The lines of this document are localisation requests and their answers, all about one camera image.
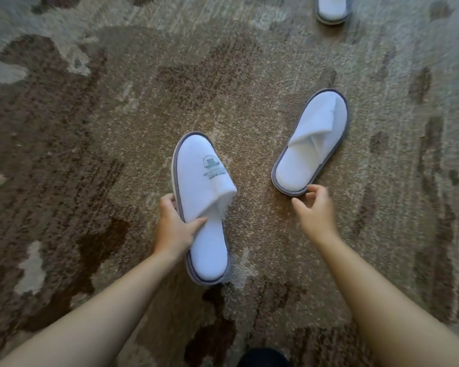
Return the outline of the person's right forearm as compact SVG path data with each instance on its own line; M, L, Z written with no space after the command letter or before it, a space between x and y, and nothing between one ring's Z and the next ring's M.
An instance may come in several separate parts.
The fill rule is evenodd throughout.
M336 234L310 237L383 367L459 367L459 337Z

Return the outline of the white slipper with printed emblem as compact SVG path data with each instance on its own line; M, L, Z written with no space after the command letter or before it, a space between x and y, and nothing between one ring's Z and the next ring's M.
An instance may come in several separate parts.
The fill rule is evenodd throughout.
M237 188L205 134L190 132L178 141L171 181L181 220L207 218L185 256L188 274L199 285L221 283L231 266L224 218Z

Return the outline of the person's left hand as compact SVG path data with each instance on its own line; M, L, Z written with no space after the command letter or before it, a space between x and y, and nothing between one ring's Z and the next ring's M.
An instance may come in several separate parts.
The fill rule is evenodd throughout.
M179 216L175 196L166 194L159 200L159 219L153 255L179 260L185 255L193 241L184 241L184 221Z

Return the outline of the person's right hand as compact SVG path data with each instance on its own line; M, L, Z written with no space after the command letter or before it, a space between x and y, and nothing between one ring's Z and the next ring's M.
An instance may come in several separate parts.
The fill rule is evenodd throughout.
M322 185L307 185L301 201L311 209L310 221L299 221L306 237L317 246L340 241L334 205L327 188Z

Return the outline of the person's dark clothing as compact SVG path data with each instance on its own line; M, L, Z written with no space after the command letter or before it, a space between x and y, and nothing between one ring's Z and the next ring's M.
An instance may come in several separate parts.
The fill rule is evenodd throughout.
M293 367L278 350L269 347L249 349L240 358L236 367Z

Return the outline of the white slipper with folded upper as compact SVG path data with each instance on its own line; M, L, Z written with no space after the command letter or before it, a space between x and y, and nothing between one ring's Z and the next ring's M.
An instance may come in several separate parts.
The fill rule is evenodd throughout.
M348 101L342 93L325 88L312 95L272 168L275 188L287 196L303 195L345 139L349 125Z

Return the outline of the white slipper with grey trim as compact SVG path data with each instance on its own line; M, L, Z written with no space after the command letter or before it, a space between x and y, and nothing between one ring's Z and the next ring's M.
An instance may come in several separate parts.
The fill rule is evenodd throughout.
M351 0L315 0L315 11L319 22L340 25L351 13Z

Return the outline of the person's left forearm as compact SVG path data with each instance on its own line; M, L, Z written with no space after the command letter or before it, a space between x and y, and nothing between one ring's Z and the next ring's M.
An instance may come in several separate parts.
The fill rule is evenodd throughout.
M0 367L108 367L183 254L169 249L152 254L0 359Z

